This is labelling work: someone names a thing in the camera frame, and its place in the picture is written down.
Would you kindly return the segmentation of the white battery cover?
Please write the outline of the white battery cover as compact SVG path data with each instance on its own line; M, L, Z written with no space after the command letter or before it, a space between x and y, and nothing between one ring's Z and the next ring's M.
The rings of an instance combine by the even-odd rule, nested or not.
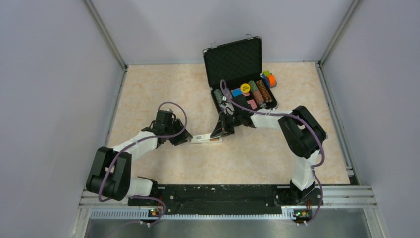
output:
M195 141L206 141L211 140L211 133L208 134L201 134L201 135L194 135L191 140Z

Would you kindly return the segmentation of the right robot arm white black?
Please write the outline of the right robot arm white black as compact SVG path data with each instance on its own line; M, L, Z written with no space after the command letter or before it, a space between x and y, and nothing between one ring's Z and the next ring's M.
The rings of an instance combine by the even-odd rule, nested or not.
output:
M295 154L295 170L290 182L290 197L296 204L310 199L318 179L315 168L325 161L323 142L326 131L304 106L290 112L246 107L243 96L229 99L218 96L219 119L211 137L234 134L235 127L270 128L282 131L289 149Z

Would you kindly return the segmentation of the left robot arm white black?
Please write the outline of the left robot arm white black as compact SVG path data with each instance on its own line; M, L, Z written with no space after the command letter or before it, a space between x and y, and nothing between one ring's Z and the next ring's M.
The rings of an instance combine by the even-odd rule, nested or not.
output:
M150 126L133 138L114 147L100 147L96 151L86 190L98 195L101 202L140 196L144 203L153 205L159 197L158 190L154 188L157 183L149 178L133 177L132 163L166 141L177 146L192 138L171 110L158 110Z

